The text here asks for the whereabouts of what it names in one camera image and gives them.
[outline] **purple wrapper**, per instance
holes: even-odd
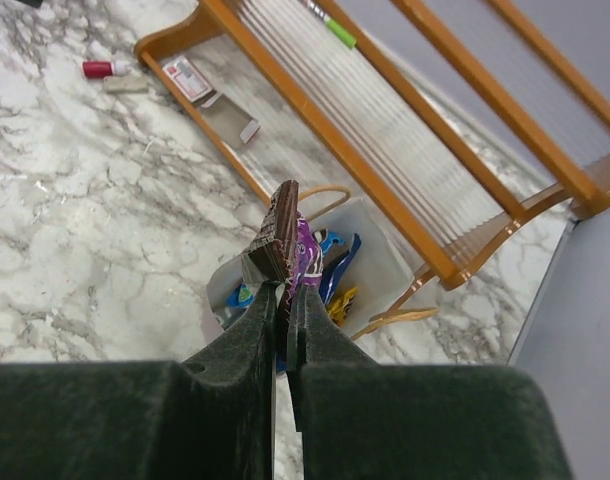
[[[297,217],[296,265],[289,287],[293,296],[299,283],[318,287],[323,274],[323,253],[312,237],[307,220],[299,213]]]

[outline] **candy wrapper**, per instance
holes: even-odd
[[[334,245],[345,245],[345,240],[343,240],[338,233],[332,232],[327,228],[314,232],[313,237],[314,240],[316,240],[316,242],[321,246],[323,258],[325,258],[327,253]]]
[[[231,308],[247,308],[252,304],[254,294],[245,284],[241,283],[232,294],[227,297],[227,306]]]
[[[350,288],[342,295],[335,295],[327,306],[329,318],[339,327],[345,323],[345,318],[347,317],[349,309],[352,307],[356,292],[358,292],[358,287]]]
[[[283,182],[272,195],[259,233],[243,250],[243,281],[249,286],[291,280],[297,240],[298,183]]]
[[[320,288],[318,289],[318,293],[320,293],[324,305],[327,305],[334,295],[341,278],[360,250],[361,243],[361,237],[355,233],[349,250],[337,256],[329,265],[325,266]]]
[[[312,237],[307,221],[300,214],[297,216],[295,256],[294,270],[279,303],[276,318],[276,354],[280,360],[284,360],[287,353],[287,329],[289,327],[291,300],[296,293],[297,285],[306,284],[318,288],[323,275],[321,247]]]

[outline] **gray wall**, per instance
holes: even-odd
[[[339,3],[365,30],[549,177],[388,1],[339,0]],[[480,0],[426,0],[426,3],[575,161],[585,165],[610,152],[610,135]],[[610,100],[610,0],[515,0],[515,3]]]
[[[579,479],[610,480],[610,211],[579,224],[512,355],[538,382]]]

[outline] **wooden frame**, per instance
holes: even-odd
[[[185,21],[141,39],[136,44],[135,53],[140,62],[152,69],[169,88],[190,117],[242,175],[252,190],[268,203],[267,193],[167,78],[158,63],[193,45],[220,34],[227,34],[426,261],[426,264],[416,272],[413,285],[393,308],[398,308],[422,284],[434,276],[438,276],[446,288],[461,285],[518,228],[571,196],[575,198],[574,208],[580,215],[595,214],[610,206],[610,187],[602,188],[603,184],[593,180],[598,174],[592,174],[592,168],[600,172],[610,171],[610,156],[596,162],[588,169],[592,171],[585,172],[579,169],[520,107],[514,109],[517,107],[516,102],[506,92],[503,93],[502,87],[491,75],[486,74],[482,67],[478,68],[480,65],[476,60],[464,50],[462,45],[459,46],[453,35],[431,15],[429,10],[422,10],[425,8],[422,2],[393,0],[393,3],[437,46],[439,51],[459,66],[459,71],[462,70],[461,73],[466,79],[477,86],[479,93],[486,99],[489,97],[492,106],[502,114],[503,119],[507,117],[508,125],[513,127],[525,143],[537,153],[541,161],[556,175],[559,183],[525,201],[516,199],[333,0],[319,0],[318,3],[357,39],[356,48],[361,54],[454,154],[463,168],[489,193],[503,213],[463,234],[448,245],[441,245],[423,227],[414,212],[411,212],[379,177],[356,147],[245,27],[235,11],[236,6],[245,4],[245,0],[202,0],[200,6]],[[610,118],[609,109],[603,108],[603,110]],[[473,253],[469,251],[472,245],[475,247]]]
[[[556,75],[610,130],[610,104],[558,52],[509,0],[482,0],[521,37]],[[463,46],[422,0],[391,0],[464,80],[481,96],[541,163],[570,192],[582,217],[610,208],[610,188],[601,188],[592,177],[598,166],[578,167],[503,86]]]

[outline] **wooden chair leg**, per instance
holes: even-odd
[[[138,60],[145,64],[143,60],[145,53],[149,54],[154,60],[160,60],[206,42],[221,33],[220,27],[202,5],[199,5],[182,22],[141,38],[136,42],[134,53]]]

